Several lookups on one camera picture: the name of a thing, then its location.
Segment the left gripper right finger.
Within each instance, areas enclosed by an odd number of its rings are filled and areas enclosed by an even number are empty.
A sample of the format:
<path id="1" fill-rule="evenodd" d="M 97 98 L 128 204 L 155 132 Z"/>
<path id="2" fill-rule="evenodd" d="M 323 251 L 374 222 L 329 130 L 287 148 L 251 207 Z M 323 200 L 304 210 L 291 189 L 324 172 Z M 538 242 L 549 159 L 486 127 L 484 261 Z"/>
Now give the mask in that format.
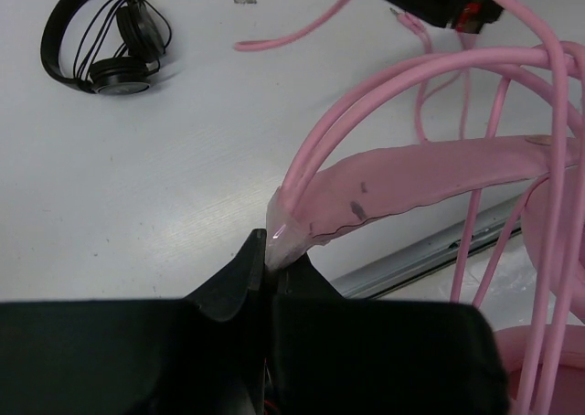
<path id="1" fill-rule="evenodd" d="M 271 300 L 283 414 L 505 414 L 489 324 L 461 303 L 346 299 L 302 257 Z"/>

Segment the pink headphones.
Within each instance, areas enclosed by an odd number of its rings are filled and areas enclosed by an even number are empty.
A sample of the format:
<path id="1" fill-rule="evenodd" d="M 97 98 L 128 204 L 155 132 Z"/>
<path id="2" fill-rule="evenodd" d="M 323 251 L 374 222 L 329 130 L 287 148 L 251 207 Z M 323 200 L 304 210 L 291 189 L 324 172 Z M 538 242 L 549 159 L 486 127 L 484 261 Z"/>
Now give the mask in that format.
<path id="1" fill-rule="evenodd" d="M 496 135 L 499 86 L 485 137 L 375 149 L 330 168 L 325 158 L 372 111 L 446 71 L 487 67 L 551 103 L 549 136 Z M 360 84 L 316 124 L 267 212 L 266 263 L 277 270 L 317 244 L 376 220 L 489 186 L 530 180 L 507 221 L 520 225 L 537 269 L 530 325 L 493 332 L 507 376 L 505 414 L 584 411 L 584 118 L 568 77 L 584 75 L 584 48 L 551 40 L 534 48 L 470 49 L 409 59 Z"/>

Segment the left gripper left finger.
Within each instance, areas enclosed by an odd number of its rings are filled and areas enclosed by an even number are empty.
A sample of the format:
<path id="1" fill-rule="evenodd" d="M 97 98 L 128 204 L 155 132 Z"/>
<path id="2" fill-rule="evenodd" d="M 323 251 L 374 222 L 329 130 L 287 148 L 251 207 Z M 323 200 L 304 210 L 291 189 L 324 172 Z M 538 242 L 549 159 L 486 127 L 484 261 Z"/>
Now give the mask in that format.
<path id="1" fill-rule="evenodd" d="M 181 378 L 182 414 L 264 412 L 263 291 L 266 231 L 254 229 L 235 256 L 190 293 Z"/>

